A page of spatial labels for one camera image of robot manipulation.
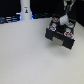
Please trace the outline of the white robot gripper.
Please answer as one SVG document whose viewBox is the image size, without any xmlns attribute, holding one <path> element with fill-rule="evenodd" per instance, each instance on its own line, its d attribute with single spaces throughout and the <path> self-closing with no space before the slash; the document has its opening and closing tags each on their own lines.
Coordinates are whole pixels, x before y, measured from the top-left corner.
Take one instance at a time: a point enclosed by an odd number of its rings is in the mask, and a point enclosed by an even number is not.
<svg viewBox="0 0 84 84">
<path fill-rule="evenodd" d="M 69 12 L 72 9 L 72 6 L 74 5 L 75 0 L 63 0 L 64 4 L 64 10 L 66 12 Z"/>
</svg>

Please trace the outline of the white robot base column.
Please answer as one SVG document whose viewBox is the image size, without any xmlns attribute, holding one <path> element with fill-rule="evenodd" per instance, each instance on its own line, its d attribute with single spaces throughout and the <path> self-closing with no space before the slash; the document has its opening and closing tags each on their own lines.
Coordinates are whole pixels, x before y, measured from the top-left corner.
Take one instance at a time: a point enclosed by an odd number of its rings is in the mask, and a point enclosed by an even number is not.
<svg viewBox="0 0 84 84">
<path fill-rule="evenodd" d="M 21 2 L 21 19 L 31 20 L 32 12 L 30 9 L 30 0 L 20 0 Z"/>
</svg>

